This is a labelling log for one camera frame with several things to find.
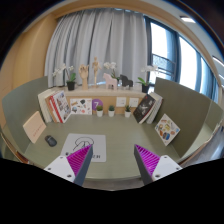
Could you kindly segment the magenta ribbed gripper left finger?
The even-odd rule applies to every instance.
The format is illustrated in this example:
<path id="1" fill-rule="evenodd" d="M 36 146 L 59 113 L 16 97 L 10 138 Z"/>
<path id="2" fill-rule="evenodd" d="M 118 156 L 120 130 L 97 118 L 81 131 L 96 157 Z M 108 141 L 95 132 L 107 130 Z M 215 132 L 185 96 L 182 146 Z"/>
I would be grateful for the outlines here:
<path id="1" fill-rule="evenodd" d="M 58 156 L 44 168 L 56 176 L 82 186 L 93 156 L 93 146 L 83 147 L 69 156 Z"/>

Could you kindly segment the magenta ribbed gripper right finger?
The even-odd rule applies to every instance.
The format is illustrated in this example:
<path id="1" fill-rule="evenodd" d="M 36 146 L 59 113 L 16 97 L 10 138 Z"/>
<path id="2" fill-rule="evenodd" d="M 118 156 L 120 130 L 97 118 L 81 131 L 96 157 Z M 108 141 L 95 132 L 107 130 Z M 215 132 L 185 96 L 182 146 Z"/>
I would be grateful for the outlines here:
<path id="1" fill-rule="evenodd" d="M 137 144 L 134 145 L 134 156 L 145 185 L 182 169 L 168 155 L 158 156 Z"/>

